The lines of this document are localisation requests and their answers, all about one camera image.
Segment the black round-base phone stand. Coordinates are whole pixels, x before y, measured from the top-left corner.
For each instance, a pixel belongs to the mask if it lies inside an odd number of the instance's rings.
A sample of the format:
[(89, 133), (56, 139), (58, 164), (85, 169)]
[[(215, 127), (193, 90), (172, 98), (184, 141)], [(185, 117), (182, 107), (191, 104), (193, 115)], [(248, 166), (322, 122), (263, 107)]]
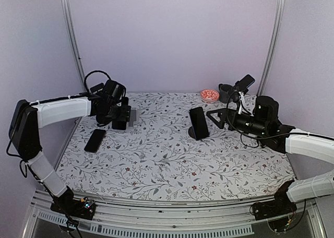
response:
[(96, 121), (98, 126), (103, 126), (103, 101), (101, 98), (101, 90), (104, 88), (104, 84), (100, 83), (91, 87), (90, 91), (92, 93), (91, 97), (91, 116), (96, 116)]

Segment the black phone with pink edge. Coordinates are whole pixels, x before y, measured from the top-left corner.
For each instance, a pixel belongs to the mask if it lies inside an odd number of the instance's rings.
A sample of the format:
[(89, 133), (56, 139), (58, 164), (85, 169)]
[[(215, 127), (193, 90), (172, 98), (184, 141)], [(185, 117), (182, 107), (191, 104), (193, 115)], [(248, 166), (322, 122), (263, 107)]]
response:
[(92, 132), (86, 146), (84, 147), (84, 151), (89, 152), (89, 153), (96, 153), (98, 151), (99, 147), (100, 147), (100, 144), (101, 144), (105, 134), (106, 134), (105, 130), (95, 129)]

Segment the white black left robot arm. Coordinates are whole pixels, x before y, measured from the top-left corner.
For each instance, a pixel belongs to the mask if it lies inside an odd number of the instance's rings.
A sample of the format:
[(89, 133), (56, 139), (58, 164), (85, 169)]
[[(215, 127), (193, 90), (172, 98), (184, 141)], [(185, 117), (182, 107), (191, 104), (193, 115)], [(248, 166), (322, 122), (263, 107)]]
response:
[(107, 80), (89, 92), (44, 101), (20, 100), (16, 104), (9, 127), (9, 146), (17, 150), (16, 157), (24, 163), (35, 179), (53, 198), (51, 210), (66, 216), (92, 220), (96, 205), (87, 197), (76, 200), (73, 191), (58, 176), (42, 151), (39, 130), (53, 123), (72, 118), (94, 116), (99, 126), (112, 125), (125, 130), (130, 121), (131, 107), (126, 88)]

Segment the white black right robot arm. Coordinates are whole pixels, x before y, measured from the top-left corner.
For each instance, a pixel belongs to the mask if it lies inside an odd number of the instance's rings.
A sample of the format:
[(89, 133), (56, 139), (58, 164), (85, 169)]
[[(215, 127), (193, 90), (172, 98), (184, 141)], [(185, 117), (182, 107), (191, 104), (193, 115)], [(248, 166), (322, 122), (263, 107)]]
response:
[[(279, 104), (273, 98), (257, 97), (252, 114), (242, 111), (242, 102), (238, 102), (238, 106), (236, 110), (226, 106), (208, 111), (206, 115), (220, 129), (227, 125), (229, 130), (254, 139), (273, 151), (333, 163), (333, 138), (282, 124), (278, 118)], [(332, 194), (333, 171), (305, 180), (289, 180), (277, 189), (273, 200), (252, 204), (250, 213), (256, 220), (274, 218), (296, 212), (299, 201)]]

